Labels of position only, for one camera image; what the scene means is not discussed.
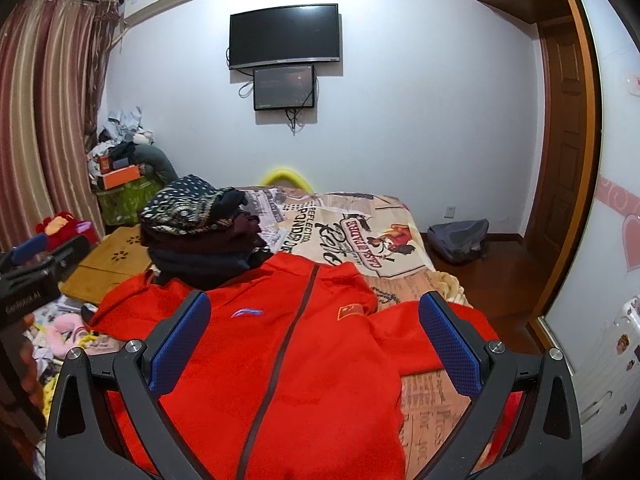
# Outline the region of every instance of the wooden door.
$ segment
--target wooden door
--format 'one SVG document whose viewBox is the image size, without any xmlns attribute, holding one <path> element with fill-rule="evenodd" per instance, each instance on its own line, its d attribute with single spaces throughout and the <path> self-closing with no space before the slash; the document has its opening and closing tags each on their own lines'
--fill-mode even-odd
<svg viewBox="0 0 640 480">
<path fill-rule="evenodd" d="M 569 231 L 587 142 L 584 63 L 573 20 L 540 27 L 545 139 L 526 247 L 550 275 Z"/>
</svg>

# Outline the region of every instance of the jacket zipper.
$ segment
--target jacket zipper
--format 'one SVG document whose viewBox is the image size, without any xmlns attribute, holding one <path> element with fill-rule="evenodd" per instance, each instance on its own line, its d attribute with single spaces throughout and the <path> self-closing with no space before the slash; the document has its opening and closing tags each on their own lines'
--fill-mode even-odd
<svg viewBox="0 0 640 480">
<path fill-rule="evenodd" d="M 280 369 L 282 368 L 282 361 L 284 360 L 284 354 L 287 352 L 287 347 L 289 346 L 289 342 L 291 341 L 291 336 L 293 335 L 293 331 L 305 312 L 306 306 L 309 303 L 309 297 L 311 296 L 311 290 L 314 288 L 314 283 L 316 281 L 316 276 L 318 275 L 318 270 L 320 269 L 319 264 L 315 264 L 313 270 L 311 271 L 311 277 L 309 278 L 309 282 L 306 285 L 305 293 L 302 296 L 302 301 L 300 301 L 300 307 L 298 308 L 298 312 L 296 313 L 296 317 L 293 319 L 291 324 L 289 325 L 289 329 L 282 340 L 280 345 L 280 349 L 276 355 L 276 361 L 273 364 L 273 370 L 271 371 L 271 377 L 269 378 L 269 387 L 267 388 L 267 392 L 264 394 L 262 398 L 262 402 L 260 403 L 260 407 L 258 408 L 258 412 L 255 414 L 255 418 L 253 423 L 251 424 L 251 429 L 249 430 L 249 435 L 247 435 L 246 441 L 244 442 L 244 446 L 242 446 L 242 453 L 240 455 L 240 462 L 238 463 L 238 471 L 236 472 L 236 480 L 244 480 L 244 476 L 246 475 L 246 468 L 249 463 L 249 458 L 251 456 L 252 449 L 254 448 L 255 438 L 258 435 L 258 431 L 260 430 L 260 425 L 262 424 L 262 420 L 264 419 L 264 415 L 267 412 L 267 409 L 273 400 L 273 395 L 276 391 L 276 386 L 278 385 L 278 378 L 280 376 Z"/>
</svg>

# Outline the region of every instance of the heart sticker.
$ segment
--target heart sticker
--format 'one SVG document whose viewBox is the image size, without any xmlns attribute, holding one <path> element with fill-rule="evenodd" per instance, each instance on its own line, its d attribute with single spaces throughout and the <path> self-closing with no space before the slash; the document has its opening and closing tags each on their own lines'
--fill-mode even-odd
<svg viewBox="0 0 640 480">
<path fill-rule="evenodd" d="M 622 224 L 622 243 L 625 247 L 626 272 L 640 269 L 640 218 L 629 215 Z"/>
</svg>

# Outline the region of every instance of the screw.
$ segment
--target screw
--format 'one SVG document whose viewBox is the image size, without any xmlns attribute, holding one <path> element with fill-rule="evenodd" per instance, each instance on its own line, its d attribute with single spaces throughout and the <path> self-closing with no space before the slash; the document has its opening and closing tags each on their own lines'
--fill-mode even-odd
<svg viewBox="0 0 640 480">
<path fill-rule="evenodd" d="M 79 346 L 74 346 L 69 352 L 66 353 L 68 359 L 78 359 L 82 355 L 82 349 Z"/>
<path fill-rule="evenodd" d="M 562 358 L 564 357 L 564 354 L 562 354 L 562 351 L 559 348 L 552 348 L 549 350 L 549 355 L 556 361 L 562 361 Z"/>
<path fill-rule="evenodd" d="M 124 348 L 130 354 L 135 354 L 138 350 L 142 348 L 142 342 L 139 341 L 138 339 L 132 339 L 126 345 L 124 345 Z"/>
<path fill-rule="evenodd" d="M 494 354 L 504 354 L 504 351 L 506 349 L 507 347 L 502 341 L 489 341 L 489 350 L 491 350 L 491 352 L 493 352 Z"/>
</svg>

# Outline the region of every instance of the blue gripper pad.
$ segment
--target blue gripper pad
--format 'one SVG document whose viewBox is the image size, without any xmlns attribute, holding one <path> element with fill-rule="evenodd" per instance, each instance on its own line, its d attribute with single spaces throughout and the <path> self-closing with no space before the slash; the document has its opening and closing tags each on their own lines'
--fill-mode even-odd
<svg viewBox="0 0 640 480">
<path fill-rule="evenodd" d="M 149 391 L 156 398 L 171 393 L 209 324 L 211 304 L 200 293 L 154 355 Z"/>
<path fill-rule="evenodd" d="M 431 293 L 420 298 L 418 317 L 456 391 L 475 400 L 482 390 L 480 363 Z"/>
<path fill-rule="evenodd" d="M 47 248 L 47 235 L 40 233 L 31 240 L 27 240 L 20 246 L 17 246 L 11 252 L 11 263 L 20 266 L 31 260 L 36 254 L 41 253 Z"/>
</svg>

